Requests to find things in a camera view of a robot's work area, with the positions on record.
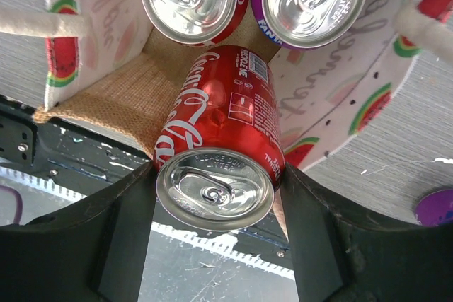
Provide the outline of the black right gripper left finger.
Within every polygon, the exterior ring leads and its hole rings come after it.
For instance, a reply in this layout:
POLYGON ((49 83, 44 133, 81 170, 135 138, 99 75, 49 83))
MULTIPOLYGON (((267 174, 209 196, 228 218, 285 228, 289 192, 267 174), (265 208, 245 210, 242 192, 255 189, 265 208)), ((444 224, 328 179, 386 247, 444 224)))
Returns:
POLYGON ((137 301, 155 179, 145 163, 65 208, 1 227, 1 300, 137 301))

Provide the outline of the watermelon print jute bag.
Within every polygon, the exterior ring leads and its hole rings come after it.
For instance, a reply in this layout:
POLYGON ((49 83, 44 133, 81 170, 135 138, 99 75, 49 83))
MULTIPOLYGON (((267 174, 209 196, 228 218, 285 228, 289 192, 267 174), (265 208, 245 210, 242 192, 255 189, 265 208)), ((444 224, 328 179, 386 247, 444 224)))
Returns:
MULTIPOLYGON (((43 11, 1 7, 1 31, 47 41, 45 99, 36 122, 53 117, 87 122, 133 139, 152 154, 164 118, 199 47, 166 39, 149 22, 141 0, 46 0, 43 11)), ((282 146, 307 170, 346 145, 393 98, 420 46, 400 25, 416 5, 446 21, 452 0, 366 0, 351 29, 325 47, 297 52, 260 33, 250 6, 230 35, 270 65, 282 146)))

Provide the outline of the purple Fanta can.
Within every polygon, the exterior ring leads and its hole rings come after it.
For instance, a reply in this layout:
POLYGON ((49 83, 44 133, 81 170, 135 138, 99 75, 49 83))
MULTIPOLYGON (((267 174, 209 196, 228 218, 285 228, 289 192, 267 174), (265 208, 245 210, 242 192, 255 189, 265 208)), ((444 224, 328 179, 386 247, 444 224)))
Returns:
POLYGON ((312 50, 337 40, 364 4, 365 0, 251 0, 264 35, 293 50, 312 50))
POLYGON ((415 217, 422 226, 452 222, 452 188, 441 189, 422 198, 415 207, 415 217))

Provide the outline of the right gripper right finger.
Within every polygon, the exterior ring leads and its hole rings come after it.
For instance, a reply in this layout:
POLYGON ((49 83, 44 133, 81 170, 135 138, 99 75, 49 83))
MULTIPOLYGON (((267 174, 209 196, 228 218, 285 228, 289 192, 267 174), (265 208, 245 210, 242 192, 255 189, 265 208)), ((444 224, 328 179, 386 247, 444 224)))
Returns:
POLYGON ((451 301, 452 225, 357 204, 288 165, 280 186, 300 301, 451 301))

